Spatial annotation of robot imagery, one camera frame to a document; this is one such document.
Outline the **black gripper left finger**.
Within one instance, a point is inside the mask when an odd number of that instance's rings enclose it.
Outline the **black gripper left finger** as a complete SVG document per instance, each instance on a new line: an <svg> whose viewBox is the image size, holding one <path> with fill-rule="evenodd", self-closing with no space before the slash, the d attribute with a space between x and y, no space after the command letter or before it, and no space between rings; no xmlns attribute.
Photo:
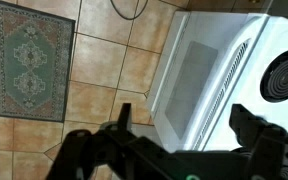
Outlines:
<svg viewBox="0 0 288 180"><path fill-rule="evenodd" d="M132 126L132 107L130 103L124 103L121 107L117 121L118 130L130 133Z"/></svg>

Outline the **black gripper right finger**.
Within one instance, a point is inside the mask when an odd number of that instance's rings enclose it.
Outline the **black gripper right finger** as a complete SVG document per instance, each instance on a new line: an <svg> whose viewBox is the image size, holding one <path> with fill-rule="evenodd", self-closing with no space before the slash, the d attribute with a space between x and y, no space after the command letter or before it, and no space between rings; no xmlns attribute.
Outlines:
<svg viewBox="0 0 288 180"><path fill-rule="evenodd" d="M284 128L253 115L242 104L232 105L229 126L235 133L238 143L246 148L253 148L264 131L277 140L287 136Z"/></svg>

